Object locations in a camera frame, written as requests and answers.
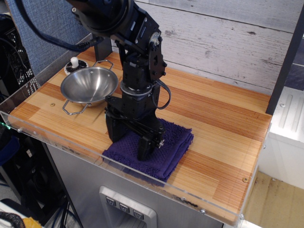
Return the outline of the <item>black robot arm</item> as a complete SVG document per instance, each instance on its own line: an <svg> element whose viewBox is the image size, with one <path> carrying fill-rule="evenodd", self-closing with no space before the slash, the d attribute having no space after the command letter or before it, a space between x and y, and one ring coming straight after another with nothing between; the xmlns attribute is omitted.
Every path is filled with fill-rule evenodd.
<svg viewBox="0 0 304 228"><path fill-rule="evenodd" d="M137 158L143 161L164 142L165 128L155 114L167 66L159 25L132 0L72 0L70 4L88 31L114 40L119 48L122 97L106 97L106 125L112 142L128 130L139 135Z"/></svg>

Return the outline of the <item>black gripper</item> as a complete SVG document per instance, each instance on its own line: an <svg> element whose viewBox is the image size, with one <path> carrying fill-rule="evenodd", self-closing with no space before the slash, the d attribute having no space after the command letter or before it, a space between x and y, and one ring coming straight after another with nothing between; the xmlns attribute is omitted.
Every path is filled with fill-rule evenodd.
<svg viewBox="0 0 304 228"><path fill-rule="evenodd" d="M144 161L155 147L164 144L165 128L156 117L153 96L135 97L123 93L121 98L107 96L106 126L113 143L119 141L128 131L140 136L137 159Z"/></svg>

